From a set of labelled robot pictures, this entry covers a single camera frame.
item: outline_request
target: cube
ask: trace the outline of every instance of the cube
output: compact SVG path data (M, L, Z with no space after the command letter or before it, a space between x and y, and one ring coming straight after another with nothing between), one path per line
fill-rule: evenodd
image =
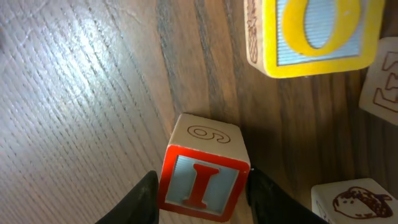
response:
M398 201L372 179L312 188L312 211L333 224L398 223Z
M273 78L367 67L383 9L384 0L244 0L248 62Z
M250 171L240 129L180 115L160 177L160 209L208 220L230 219Z
M398 37L380 40L370 66L359 107L398 125Z

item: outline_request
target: yellow-bordered block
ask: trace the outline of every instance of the yellow-bordered block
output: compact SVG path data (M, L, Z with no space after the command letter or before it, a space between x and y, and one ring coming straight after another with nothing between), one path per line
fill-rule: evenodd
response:
M245 0L246 52L274 78L357 70L377 50L384 0Z

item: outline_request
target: tabletop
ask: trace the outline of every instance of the tabletop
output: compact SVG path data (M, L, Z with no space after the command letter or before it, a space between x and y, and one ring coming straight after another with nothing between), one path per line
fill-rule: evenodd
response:
M240 126L251 162L308 208L312 186L361 177L398 197L398 128L358 108L366 69L263 75L242 1L0 5L1 223L94 223L160 174L181 113ZM397 35L387 0L381 37ZM252 222L244 194L229 222Z

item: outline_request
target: yellow border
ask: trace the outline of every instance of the yellow border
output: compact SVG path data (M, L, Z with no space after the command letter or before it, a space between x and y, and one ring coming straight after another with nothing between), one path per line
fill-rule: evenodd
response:
M292 78L323 73L358 70L373 63L381 29L384 0L368 0L365 28L362 35L363 47L359 57L339 58L319 62L277 66L277 0L264 2L264 68L270 77Z

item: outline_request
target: dark object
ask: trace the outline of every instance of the dark object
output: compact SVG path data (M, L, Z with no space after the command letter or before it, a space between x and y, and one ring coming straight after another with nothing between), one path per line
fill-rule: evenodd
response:
M157 189L156 172L150 171L97 224L158 224Z
M246 193L255 224L327 223L256 168L250 171Z

